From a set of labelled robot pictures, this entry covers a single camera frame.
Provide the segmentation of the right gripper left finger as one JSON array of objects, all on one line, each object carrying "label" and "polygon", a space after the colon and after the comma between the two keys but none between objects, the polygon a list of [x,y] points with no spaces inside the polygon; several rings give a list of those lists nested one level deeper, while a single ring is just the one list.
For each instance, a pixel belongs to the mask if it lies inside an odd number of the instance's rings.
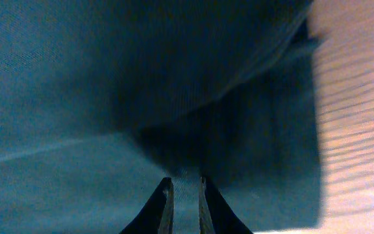
[{"label": "right gripper left finger", "polygon": [[173,183],[170,177],[165,177],[138,215],[119,234],[172,234],[173,214]]}]

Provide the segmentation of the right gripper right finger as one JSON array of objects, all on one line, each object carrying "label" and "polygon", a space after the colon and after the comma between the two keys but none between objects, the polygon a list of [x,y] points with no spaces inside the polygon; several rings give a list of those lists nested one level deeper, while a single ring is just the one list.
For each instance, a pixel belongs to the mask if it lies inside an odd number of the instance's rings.
[{"label": "right gripper right finger", "polygon": [[253,234],[207,176],[199,187],[199,227],[200,234]]}]

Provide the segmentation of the black Sydro t-shirt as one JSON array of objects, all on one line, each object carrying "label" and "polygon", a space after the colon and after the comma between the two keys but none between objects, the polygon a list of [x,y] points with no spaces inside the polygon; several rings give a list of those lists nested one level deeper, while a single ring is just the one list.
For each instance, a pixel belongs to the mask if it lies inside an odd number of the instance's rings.
[{"label": "black Sydro t-shirt", "polygon": [[0,233],[119,233],[207,176],[251,231],[321,216],[307,0],[0,0]]}]

